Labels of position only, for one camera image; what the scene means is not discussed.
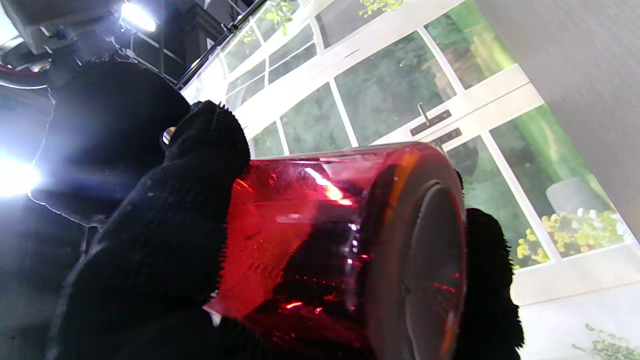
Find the red glass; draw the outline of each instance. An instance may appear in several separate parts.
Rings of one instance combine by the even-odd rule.
[[[396,206],[407,196],[418,199],[422,184],[434,181],[451,189],[457,214],[443,225],[462,232],[458,178],[426,144],[253,161],[234,184],[227,258],[208,307],[240,319],[290,358],[388,358],[376,344],[384,333],[376,322],[385,310],[371,295],[371,288],[386,286],[374,275],[386,255],[380,243],[394,244],[398,224],[412,231],[413,215]],[[436,334],[429,358],[444,359],[463,302],[464,246],[434,243],[437,256],[430,259],[446,263],[420,286],[429,287],[424,309],[431,320],[425,326]],[[394,287],[390,294],[402,291]]]

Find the bright light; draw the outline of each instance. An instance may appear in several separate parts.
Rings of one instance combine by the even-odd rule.
[[[335,187],[335,185],[331,184],[329,180],[323,178],[314,169],[305,168],[305,170],[316,180],[318,185],[326,187],[326,191],[324,193],[329,199],[336,201],[340,205],[353,205],[353,201],[349,199],[343,199],[344,194],[342,193],[342,191]]]
[[[292,302],[291,304],[289,304],[289,305],[287,305],[287,306],[285,306],[285,307],[286,307],[287,309],[290,309],[290,308],[292,308],[292,307],[296,307],[296,306],[300,306],[300,305],[302,305],[302,303],[301,303],[301,302]]]
[[[136,4],[124,3],[122,5],[122,17],[142,30],[151,32],[156,30],[154,18]]]
[[[0,197],[29,193],[38,183],[38,173],[21,161],[0,154]]]

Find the black sleeve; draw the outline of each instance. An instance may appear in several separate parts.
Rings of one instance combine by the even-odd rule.
[[[143,177],[69,275],[49,359],[119,358],[178,313],[199,329],[210,323],[200,308],[218,286],[231,188],[248,146],[231,112],[209,102],[174,137],[164,164]]]

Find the yellow flowers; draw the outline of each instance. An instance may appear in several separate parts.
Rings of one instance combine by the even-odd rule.
[[[560,213],[540,219],[563,258],[631,241],[633,235],[614,211],[597,212],[579,209],[576,214]],[[531,229],[518,240],[518,259],[531,258],[539,263],[550,261]]]

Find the green foliage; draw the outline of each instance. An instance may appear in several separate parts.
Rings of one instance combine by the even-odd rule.
[[[543,217],[542,224],[563,258],[625,243],[633,238],[619,214],[613,211],[577,214],[561,213]]]
[[[287,23],[293,21],[293,13],[296,11],[290,3],[291,0],[271,1],[272,7],[265,14],[267,20],[273,20],[275,28],[282,28],[282,33],[287,36]]]
[[[278,126],[275,122],[272,122],[249,140],[249,145],[253,150],[255,158],[270,158],[284,155],[280,134],[278,134]]]
[[[631,230],[614,211],[598,213],[580,209],[577,214],[553,214],[542,217],[541,221],[563,258],[634,239]],[[533,230],[527,229],[526,234],[525,238],[518,240],[517,258],[541,264],[549,261]],[[520,268],[518,260],[514,268]]]
[[[351,147],[328,83],[302,99],[280,118],[291,154]]]
[[[531,229],[527,229],[527,236],[518,240],[518,247],[516,248],[516,256],[518,259],[531,258],[538,263],[546,263],[549,261],[547,252],[542,247],[542,244],[538,240],[538,237]],[[518,261],[515,262],[514,269],[519,269]]]
[[[358,144],[369,145],[454,94],[433,54],[417,32],[386,46],[339,74],[335,82]]]
[[[598,330],[588,323],[585,328],[598,336],[591,342],[591,348],[579,347],[572,344],[571,347],[587,354],[594,359],[601,360],[640,360],[640,352],[629,346],[629,341],[614,334]]]
[[[360,10],[360,15],[368,17],[378,10],[389,12],[404,5],[404,0],[360,0],[367,8]]]

